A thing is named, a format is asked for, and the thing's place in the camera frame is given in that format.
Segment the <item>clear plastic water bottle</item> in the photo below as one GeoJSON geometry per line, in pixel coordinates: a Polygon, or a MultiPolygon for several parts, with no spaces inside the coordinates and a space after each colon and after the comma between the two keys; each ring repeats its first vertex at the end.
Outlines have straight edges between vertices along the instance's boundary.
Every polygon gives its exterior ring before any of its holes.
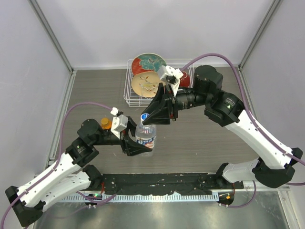
{"type": "Polygon", "coordinates": [[[153,149],[156,143],[156,134],[156,125],[144,125],[141,121],[137,125],[135,132],[136,142],[148,148],[152,148],[151,152],[142,154],[144,157],[151,157],[153,155],[153,149]]]}

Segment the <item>orange juice bottle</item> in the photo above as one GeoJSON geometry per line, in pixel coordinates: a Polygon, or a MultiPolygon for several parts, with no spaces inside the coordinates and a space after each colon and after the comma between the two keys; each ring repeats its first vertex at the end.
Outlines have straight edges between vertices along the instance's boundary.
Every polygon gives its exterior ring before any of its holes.
{"type": "Polygon", "coordinates": [[[111,119],[104,117],[101,119],[101,127],[103,130],[110,130],[112,127],[111,119]]]}

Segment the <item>white bottle cap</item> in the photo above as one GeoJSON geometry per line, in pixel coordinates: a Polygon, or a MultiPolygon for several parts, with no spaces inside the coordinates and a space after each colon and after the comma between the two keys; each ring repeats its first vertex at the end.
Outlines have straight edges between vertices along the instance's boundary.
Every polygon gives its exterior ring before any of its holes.
{"type": "Polygon", "coordinates": [[[140,116],[140,121],[141,121],[141,123],[142,123],[143,121],[145,121],[148,117],[149,117],[149,114],[148,114],[148,113],[141,114],[141,116],[140,116]]]}

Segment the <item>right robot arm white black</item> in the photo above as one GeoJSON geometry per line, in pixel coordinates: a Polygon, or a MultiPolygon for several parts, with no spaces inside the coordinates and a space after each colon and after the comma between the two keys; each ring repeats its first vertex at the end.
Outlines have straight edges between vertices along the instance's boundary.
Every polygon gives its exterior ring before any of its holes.
{"type": "Polygon", "coordinates": [[[208,187],[227,188],[235,182],[253,180],[277,188],[291,182],[294,165],[303,151],[282,144],[254,119],[242,100],[223,91],[223,76],[214,67],[197,67],[193,86],[181,90],[175,89],[171,67],[163,67],[160,73],[167,84],[159,84],[156,96],[143,111],[144,125],[168,125],[177,119],[179,111],[204,106],[204,114],[210,120],[236,134],[258,154],[249,162],[221,164],[207,182],[208,187]]]}

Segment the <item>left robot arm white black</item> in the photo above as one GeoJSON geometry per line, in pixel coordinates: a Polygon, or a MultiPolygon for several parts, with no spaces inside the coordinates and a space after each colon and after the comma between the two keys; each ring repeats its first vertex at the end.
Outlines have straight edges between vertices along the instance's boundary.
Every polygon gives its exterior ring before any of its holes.
{"type": "Polygon", "coordinates": [[[131,139],[136,123],[129,117],[114,117],[111,128],[103,129],[94,119],[85,120],[76,138],[58,159],[27,184],[10,186],[5,194],[19,223],[28,227],[53,204],[84,189],[97,190],[103,180],[99,170],[90,164],[98,155],[95,146],[121,147],[128,156],[151,152],[152,149],[131,139]]]}

